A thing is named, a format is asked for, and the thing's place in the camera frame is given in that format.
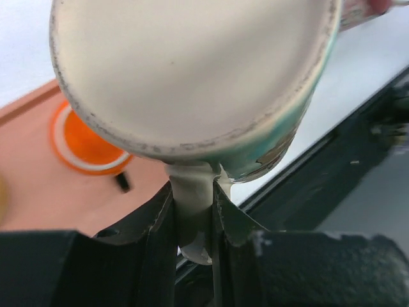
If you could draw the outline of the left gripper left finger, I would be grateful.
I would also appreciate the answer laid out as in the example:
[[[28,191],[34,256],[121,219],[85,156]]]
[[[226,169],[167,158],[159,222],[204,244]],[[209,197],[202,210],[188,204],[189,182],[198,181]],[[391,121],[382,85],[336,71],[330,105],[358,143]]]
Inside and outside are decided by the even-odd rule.
[[[74,230],[1,234],[2,306],[172,306],[171,186],[88,237]]]

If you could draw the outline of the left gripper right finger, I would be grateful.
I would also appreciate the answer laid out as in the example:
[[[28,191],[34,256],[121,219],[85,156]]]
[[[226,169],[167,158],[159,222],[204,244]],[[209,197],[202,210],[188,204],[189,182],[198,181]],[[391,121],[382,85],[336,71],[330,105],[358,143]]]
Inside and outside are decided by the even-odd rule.
[[[216,306],[408,305],[408,259],[388,237],[271,232],[218,184],[212,218]]]

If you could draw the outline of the orange mug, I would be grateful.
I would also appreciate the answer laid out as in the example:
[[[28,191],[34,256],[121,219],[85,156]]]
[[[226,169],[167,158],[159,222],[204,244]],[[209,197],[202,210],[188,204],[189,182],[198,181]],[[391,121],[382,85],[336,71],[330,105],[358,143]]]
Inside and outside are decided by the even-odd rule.
[[[67,100],[56,109],[49,124],[50,145],[69,168],[91,176],[112,176],[124,193],[130,184],[124,167],[133,156],[93,132],[76,115]]]

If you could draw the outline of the yellow cream mug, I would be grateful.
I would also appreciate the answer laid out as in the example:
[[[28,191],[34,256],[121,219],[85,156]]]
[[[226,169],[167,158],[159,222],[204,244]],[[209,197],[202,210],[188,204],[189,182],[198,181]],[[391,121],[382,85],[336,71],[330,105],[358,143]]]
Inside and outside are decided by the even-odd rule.
[[[185,258],[212,263],[213,183],[285,156],[340,31],[399,1],[54,1],[59,87],[110,144],[162,161]]]

